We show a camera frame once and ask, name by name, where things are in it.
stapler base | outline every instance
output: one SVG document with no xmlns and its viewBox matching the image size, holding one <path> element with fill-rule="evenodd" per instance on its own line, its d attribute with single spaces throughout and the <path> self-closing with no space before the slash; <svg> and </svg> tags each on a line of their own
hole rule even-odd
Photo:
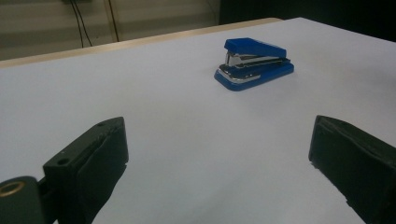
<svg viewBox="0 0 396 224">
<path fill-rule="evenodd" d="M 225 74 L 220 68 L 215 73 L 215 79 L 221 83 L 225 88 L 230 91 L 242 91 L 251 87 L 258 86 L 264 82 L 273 80 L 278 77 L 283 77 L 294 71 L 294 65 L 292 63 L 282 63 L 272 69 L 263 71 L 259 76 L 252 78 L 247 82 L 240 82 L 238 78 Z"/>
</svg>

blue stapler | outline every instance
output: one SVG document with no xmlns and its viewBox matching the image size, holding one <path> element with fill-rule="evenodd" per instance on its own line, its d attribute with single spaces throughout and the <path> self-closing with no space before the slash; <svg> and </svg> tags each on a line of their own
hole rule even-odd
<svg viewBox="0 0 396 224">
<path fill-rule="evenodd" d="M 286 50 L 251 38 L 228 39 L 225 63 L 215 79 L 231 91 L 242 91 L 294 71 Z"/>
</svg>

wall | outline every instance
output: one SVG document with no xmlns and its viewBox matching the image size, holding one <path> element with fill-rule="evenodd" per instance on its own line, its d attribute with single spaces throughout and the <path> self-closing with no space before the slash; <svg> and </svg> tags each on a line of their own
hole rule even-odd
<svg viewBox="0 0 396 224">
<path fill-rule="evenodd" d="M 304 17 L 364 35 L 396 41 L 391 0 L 221 0 L 219 23 Z"/>
<path fill-rule="evenodd" d="M 219 0 L 77 2 L 94 46 L 213 26 L 219 21 Z M 84 46 L 89 46 L 85 36 Z M 78 48 L 78 24 L 69 1 L 0 1 L 0 60 Z"/>
</svg>

black cable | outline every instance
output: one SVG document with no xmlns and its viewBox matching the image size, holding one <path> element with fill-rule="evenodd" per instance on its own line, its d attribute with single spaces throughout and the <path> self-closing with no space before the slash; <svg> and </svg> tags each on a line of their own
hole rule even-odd
<svg viewBox="0 0 396 224">
<path fill-rule="evenodd" d="M 213 13 L 213 19 L 215 20 L 216 24 L 219 24 L 219 22 L 218 22 L 218 17 L 216 16 L 215 9 L 213 9 L 212 4 L 210 4 L 209 1 L 206 1 L 206 2 L 207 2 L 207 4 L 209 5 L 210 10 L 211 10 L 212 13 Z"/>
<path fill-rule="evenodd" d="M 75 12 L 75 16 L 76 16 L 76 20 L 77 20 L 77 24 L 78 24 L 79 38 L 81 39 L 81 47 L 84 48 L 84 42 L 82 40 L 81 27 L 79 26 L 79 19 L 78 19 L 78 15 L 77 15 L 76 9 L 75 9 L 74 4 L 73 4 L 73 0 L 70 0 L 70 4 L 72 5 L 73 11 Z"/>
<path fill-rule="evenodd" d="M 113 6 L 111 6 L 111 0 L 108 0 L 108 5 L 110 6 L 111 20 L 113 20 L 113 26 L 114 26 L 114 32 L 116 33 L 116 39 L 117 39 L 117 42 L 120 42 L 119 32 L 117 30 L 116 19 L 114 18 L 114 13 L 113 13 Z"/>
<path fill-rule="evenodd" d="M 82 19 L 81 13 L 79 12 L 79 9 L 78 9 L 77 2 L 76 2 L 76 0 L 72 0 L 72 1 L 74 2 L 75 6 L 76 6 L 79 18 L 81 19 L 81 23 L 82 23 L 82 27 L 84 28 L 85 36 L 87 36 L 88 42 L 90 42 L 90 46 L 92 47 L 92 43 L 91 43 L 90 37 L 88 36 L 88 33 L 87 33 L 87 29 L 85 29 L 84 20 Z"/>
</svg>

